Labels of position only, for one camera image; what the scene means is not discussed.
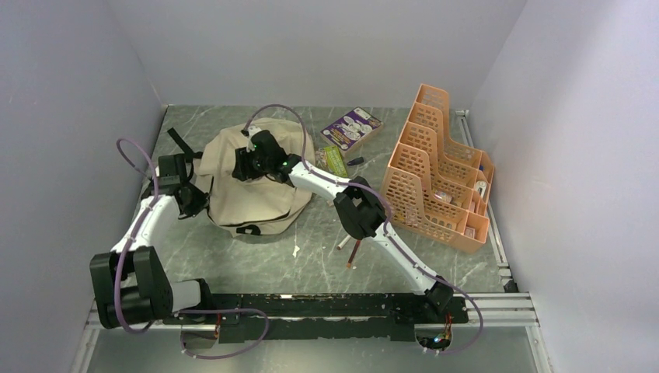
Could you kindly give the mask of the beige canvas backpack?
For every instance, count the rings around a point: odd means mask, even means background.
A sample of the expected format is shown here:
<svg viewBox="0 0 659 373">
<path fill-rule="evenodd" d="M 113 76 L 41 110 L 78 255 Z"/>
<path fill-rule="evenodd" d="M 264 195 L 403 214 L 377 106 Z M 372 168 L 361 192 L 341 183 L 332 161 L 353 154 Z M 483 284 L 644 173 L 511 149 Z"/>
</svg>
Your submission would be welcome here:
<svg viewBox="0 0 659 373">
<path fill-rule="evenodd" d="M 168 135 L 192 165 L 186 183 L 208 193 L 208 208 L 200 214 L 234 237 L 281 234 L 302 213 L 312 193 L 265 176 L 246 182 L 234 179 L 235 150 L 248 145 L 243 128 L 238 124 L 221 129 L 201 152 L 193 151 L 175 129 Z"/>
</svg>

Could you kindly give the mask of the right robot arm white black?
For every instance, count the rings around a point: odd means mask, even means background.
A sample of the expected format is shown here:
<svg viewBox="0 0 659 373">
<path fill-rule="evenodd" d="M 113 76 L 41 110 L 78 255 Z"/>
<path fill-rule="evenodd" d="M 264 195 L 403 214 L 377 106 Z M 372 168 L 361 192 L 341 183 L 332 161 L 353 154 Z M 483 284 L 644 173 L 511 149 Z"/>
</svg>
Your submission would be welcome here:
<svg viewBox="0 0 659 373">
<path fill-rule="evenodd" d="M 399 237 L 390 223 L 391 207 L 365 179 L 322 171 L 300 155 L 287 153 L 269 131 L 259 127 L 242 129 L 241 134 L 247 146 L 235 151 L 234 178 L 246 182 L 266 176 L 331 202 L 350 237 L 374 243 L 399 266 L 412 292 L 422 296 L 419 310 L 427 321 L 437 322 L 448 313 L 454 289 Z"/>
</svg>

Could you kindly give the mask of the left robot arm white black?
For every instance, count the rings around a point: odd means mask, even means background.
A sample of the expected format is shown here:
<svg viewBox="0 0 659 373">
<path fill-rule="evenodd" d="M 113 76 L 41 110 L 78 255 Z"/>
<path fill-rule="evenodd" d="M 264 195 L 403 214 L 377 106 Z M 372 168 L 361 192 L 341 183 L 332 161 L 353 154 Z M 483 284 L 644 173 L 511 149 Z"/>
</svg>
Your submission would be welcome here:
<svg viewBox="0 0 659 373">
<path fill-rule="evenodd" d="M 171 320 L 183 310 L 194 322 L 212 318 L 215 301 L 208 283 L 197 278 L 171 282 L 156 252 L 175 221 L 207 207 L 207 194 L 191 182 L 199 152 L 158 159 L 157 187 L 149 186 L 126 235 L 89 265 L 99 321 L 106 329 Z"/>
</svg>

